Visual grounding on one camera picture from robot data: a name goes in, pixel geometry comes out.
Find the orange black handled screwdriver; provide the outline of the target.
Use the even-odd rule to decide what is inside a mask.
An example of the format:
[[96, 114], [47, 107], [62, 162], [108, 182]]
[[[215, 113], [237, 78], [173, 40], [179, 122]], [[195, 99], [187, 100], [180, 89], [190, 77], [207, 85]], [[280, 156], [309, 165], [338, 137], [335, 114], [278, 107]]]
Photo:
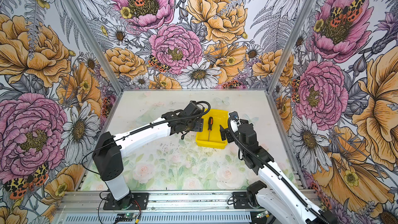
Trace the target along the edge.
[[213, 124], [214, 124], [214, 118], [212, 116], [210, 116], [208, 118], [208, 128], [207, 128], [207, 130], [208, 130], [208, 139], [207, 139], [207, 141], [208, 142], [210, 141], [210, 135], [211, 135]]

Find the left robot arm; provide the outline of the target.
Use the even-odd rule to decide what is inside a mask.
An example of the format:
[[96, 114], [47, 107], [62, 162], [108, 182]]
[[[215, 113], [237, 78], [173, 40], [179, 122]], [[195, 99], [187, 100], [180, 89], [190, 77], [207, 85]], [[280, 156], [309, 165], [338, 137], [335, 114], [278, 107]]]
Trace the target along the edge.
[[202, 132], [203, 116], [211, 109], [206, 101], [190, 101], [183, 110], [170, 111], [160, 118], [131, 131], [112, 135], [103, 133], [91, 157], [101, 180], [108, 188], [103, 210], [146, 209], [148, 194], [135, 195], [123, 176], [123, 159], [137, 149], [173, 134], [185, 136], [189, 132]]

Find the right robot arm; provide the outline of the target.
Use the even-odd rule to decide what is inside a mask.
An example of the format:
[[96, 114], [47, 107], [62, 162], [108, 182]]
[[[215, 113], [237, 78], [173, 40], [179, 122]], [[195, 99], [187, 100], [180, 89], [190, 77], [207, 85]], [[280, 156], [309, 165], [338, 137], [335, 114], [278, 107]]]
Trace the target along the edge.
[[253, 124], [229, 114], [228, 127], [220, 128], [222, 140], [235, 143], [238, 158], [258, 176], [246, 189], [252, 208], [269, 211], [282, 224], [335, 224], [337, 217], [323, 211], [306, 197], [282, 172], [274, 158], [260, 146]]

